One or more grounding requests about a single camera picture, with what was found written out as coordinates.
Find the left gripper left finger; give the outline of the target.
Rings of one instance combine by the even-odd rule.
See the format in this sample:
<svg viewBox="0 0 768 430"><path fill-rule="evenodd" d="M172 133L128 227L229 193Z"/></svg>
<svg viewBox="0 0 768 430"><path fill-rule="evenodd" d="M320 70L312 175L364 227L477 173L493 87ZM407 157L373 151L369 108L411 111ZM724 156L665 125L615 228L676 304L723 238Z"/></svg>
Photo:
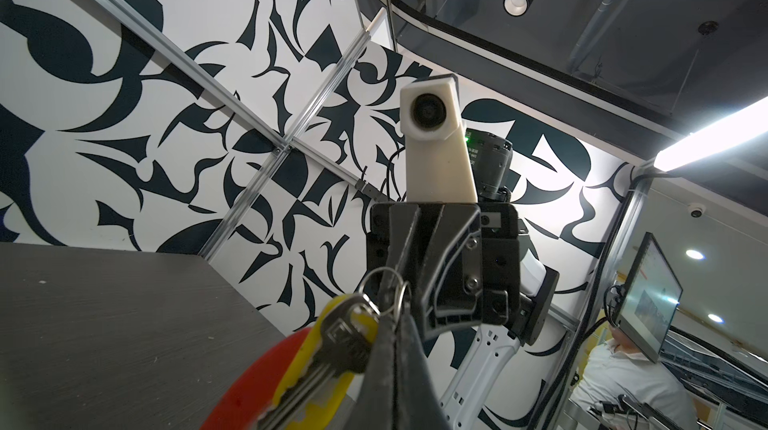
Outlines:
<svg viewBox="0 0 768 430"><path fill-rule="evenodd" d="M420 338L409 310L379 325L347 429L415 429L419 418Z"/></svg>

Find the large wire keyring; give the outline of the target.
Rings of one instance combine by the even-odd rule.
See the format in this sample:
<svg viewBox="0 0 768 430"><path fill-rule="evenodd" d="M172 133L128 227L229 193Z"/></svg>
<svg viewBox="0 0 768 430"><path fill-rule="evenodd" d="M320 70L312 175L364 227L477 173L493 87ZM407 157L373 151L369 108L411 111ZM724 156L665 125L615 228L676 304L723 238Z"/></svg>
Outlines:
<svg viewBox="0 0 768 430"><path fill-rule="evenodd" d="M379 266L363 276L356 292L379 316L389 315L397 321L405 309L410 285L395 269Z"/></svg>

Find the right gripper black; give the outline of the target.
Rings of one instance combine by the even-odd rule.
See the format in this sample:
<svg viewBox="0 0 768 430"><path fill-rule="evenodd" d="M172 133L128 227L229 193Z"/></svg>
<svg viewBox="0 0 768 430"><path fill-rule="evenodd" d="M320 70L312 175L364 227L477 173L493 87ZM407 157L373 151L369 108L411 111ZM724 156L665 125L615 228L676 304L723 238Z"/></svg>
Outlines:
<svg viewBox="0 0 768 430"><path fill-rule="evenodd" d="M424 340L490 324L526 341L518 236L510 203L378 203L367 263L389 266L409 283L410 312Z"/></svg>

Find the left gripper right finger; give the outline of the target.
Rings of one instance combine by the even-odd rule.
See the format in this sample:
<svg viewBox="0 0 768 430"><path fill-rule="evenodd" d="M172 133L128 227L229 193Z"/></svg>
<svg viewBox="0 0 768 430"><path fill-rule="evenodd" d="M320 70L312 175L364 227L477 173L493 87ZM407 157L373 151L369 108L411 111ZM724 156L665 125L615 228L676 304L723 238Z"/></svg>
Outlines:
<svg viewBox="0 0 768 430"><path fill-rule="evenodd" d="M398 322L398 428L450 428L435 394L422 341L409 311L404 311Z"/></svg>

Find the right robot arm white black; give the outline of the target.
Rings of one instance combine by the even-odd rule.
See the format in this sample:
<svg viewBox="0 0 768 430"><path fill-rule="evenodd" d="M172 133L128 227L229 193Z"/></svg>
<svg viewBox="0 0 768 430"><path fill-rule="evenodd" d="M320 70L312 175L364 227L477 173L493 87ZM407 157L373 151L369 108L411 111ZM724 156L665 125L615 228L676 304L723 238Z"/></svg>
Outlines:
<svg viewBox="0 0 768 430"><path fill-rule="evenodd" d="M372 207L367 263L382 270L394 316L374 342L348 420L351 429L469 429L509 360L543 327L559 275L519 242L503 185L512 145L468 129L474 203L386 202ZM470 329L472 343L448 387L432 386L423 344Z"/></svg>

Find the red key tag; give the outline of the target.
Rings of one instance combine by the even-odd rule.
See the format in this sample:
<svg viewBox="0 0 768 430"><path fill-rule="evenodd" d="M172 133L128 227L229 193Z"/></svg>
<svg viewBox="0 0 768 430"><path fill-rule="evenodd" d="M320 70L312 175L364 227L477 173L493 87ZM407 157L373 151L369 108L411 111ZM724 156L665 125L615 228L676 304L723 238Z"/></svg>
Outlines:
<svg viewBox="0 0 768 430"><path fill-rule="evenodd" d="M249 429L270 405L279 382L309 333L310 329L305 328L284 338L252 363L225 392L200 429Z"/></svg>

